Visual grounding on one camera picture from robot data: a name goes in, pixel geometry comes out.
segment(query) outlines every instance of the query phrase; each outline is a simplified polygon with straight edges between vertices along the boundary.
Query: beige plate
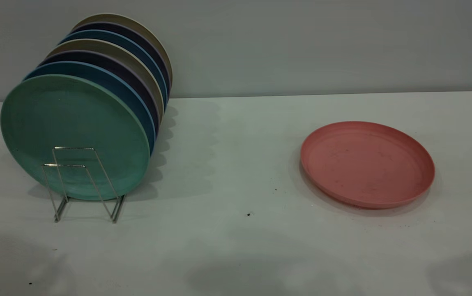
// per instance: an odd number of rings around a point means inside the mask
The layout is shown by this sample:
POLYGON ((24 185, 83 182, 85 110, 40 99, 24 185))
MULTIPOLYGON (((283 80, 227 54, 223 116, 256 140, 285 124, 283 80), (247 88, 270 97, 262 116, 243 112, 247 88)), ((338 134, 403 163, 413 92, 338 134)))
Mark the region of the beige plate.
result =
POLYGON ((155 35, 150 30, 148 30, 145 26, 123 15, 112 14, 112 13, 102 13, 102 14, 96 14, 96 15, 91 15, 89 17, 86 17, 85 19, 80 21, 78 24, 76 24, 72 30, 82 25, 85 25, 88 23, 94 23, 94 22, 112 22, 119 25, 123 25, 127 28, 130 28, 138 32, 142 37, 148 40, 157 49, 157 52, 161 53, 161 58, 163 58, 166 68, 168 69, 168 75, 170 76, 170 84, 173 84, 172 80, 173 80, 174 75, 172 72, 172 65, 170 64, 170 59, 168 58, 168 54, 166 54, 165 48, 163 47, 161 42, 159 42, 157 37, 155 37, 155 35))
POLYGON ((46 58, 54 54, 66 51, 92 51, 110 56, 122 62, 126 67, 135 72, 149 88, 154 96, 155 105, 157 107, 157 119, 159 123, 163 120, 164 103, 161 89, 159 88, 154 76, 150 70, 136 56, 129 51, 119 47, 113 43, 97 40, 97 39, 76 39, 60 44, 54 48, 46 58))

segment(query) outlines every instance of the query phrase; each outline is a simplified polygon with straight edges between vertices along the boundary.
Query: plate rack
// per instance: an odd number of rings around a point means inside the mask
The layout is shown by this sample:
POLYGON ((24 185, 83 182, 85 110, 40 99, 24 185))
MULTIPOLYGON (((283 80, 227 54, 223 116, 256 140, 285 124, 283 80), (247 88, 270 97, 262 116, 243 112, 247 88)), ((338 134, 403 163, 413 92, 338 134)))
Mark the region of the plate rack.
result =
POLYGON ((66 204, 70 201, 70 199, 72 199, 72 197, 69 197, 66 193, 66 188, 64 187, 64 182, 62 180, 61 168, 62 167, 76 167, 81 170, 86 170, 86 174, 88 175, 88 178, 92 182, 92 185, 95 188, 95 191, 97 192, 97 195, 99 196, 99 199, 101 200, 104 208, 106 209, 106 213, 108 213, 108 216, 112 220, 112 223, 117 223, 117 220, 119 218, 119 212, 121 211, 121 207, 123 206, 123 202, 125 200, 126 195, 121 195, 121 196, 117 195, 115 188, 112 185, 112 181, 110 180, 110 178, 108 177, 108 174, 106 173, 106 170, 104 169, 104 166, 101 162, 99 154, 97 153, 97 150, 95 150, 94 148, 80 148, 80 147, 54 147, 51 149, 51 153, 53 154, 53 160, 55 163, 45 163, 41 166, 41 168, 42 168, 42 173, 44 175, 44 180, 46 181, 46 187, 48 188, 48 193, 50 194, 51 204, 53 205, 53 210, 55 211, 55 216, 54 216, 55 222, 57 223, 58 221, 61 221, 62 212, 64 211, 66 204), (115 195, 115 199, 116 199, 115 206, 111 212, 110 212, 110 209, 108 209, 106 202, 104 202, 103 197, 99 191, 99 188, 97 188, 97 185, 95 185, 95 181, 93 181, 93 177, 90 171, 88 170, 88 168, 85 165, 81 165, 81 164, 59 164, 57 162, 57 156, 55 155, 55 151, 57 150, 91 150, 95 153, 95 157, 97 158, 99 165, 101 165, 101 169, 104 175, 106 176, 106 179, 108 180, 108 184, 110 184, 110 187, 112 188, 112 191, 115 195), (44 170, 45 167, 55 167, 57 169, 57 173, 59 174, 59 180, 61 181, 64 195, 62 197, 62 201, 58 208, 55 205, 55 201, 53 200, 53 193, 50 188, 48 176, 46 175, 46 170, 44 170))

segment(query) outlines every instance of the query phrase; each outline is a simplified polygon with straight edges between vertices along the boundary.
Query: stack of plates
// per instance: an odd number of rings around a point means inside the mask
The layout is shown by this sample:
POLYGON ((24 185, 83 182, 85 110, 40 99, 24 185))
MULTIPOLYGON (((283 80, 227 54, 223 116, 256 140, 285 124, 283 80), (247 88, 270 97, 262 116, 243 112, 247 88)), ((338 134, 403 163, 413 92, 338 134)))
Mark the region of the stack of plates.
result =
MULTIPOLYGON (((118 195, 142 180, 172 86, 163 45, 136 21, 114 14, 78 23, 2 106, 5 144, 20 166, 46 185, 42 164, 54 147, 94 148, 118 195)), ((85 165, 104 199, 115 197, 91 150, 57 150, 57 162, 85 165)), ((50 188, 98 200, 85 170, 50 169, 50 188)))

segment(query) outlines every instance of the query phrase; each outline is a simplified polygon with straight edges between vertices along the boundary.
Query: table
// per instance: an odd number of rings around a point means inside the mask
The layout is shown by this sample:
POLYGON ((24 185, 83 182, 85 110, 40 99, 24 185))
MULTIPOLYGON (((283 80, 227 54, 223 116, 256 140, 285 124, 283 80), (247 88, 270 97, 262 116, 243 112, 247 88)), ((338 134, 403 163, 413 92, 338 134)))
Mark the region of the table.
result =
POLYGON ((0 133, 9 294, 472 295, 472 92, 170 99, 117 224, 89 202, 70 202, 54 223, 46 189, 0 133), (361 210, 320 193, 299 149, 342 120, 386 124, 425 146, 437 169, 428 195, 361 210))

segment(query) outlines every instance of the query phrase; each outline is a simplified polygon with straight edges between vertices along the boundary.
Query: gray wall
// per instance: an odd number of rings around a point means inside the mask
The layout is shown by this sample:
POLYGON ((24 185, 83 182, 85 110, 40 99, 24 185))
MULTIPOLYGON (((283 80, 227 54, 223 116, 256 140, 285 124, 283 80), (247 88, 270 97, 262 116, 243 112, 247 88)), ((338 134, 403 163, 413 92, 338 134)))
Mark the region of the gray wall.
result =
POLYGON ((0 0, 0 100, 99 12, 155 32, 173 97, 472 90, 472 0, 0 0))

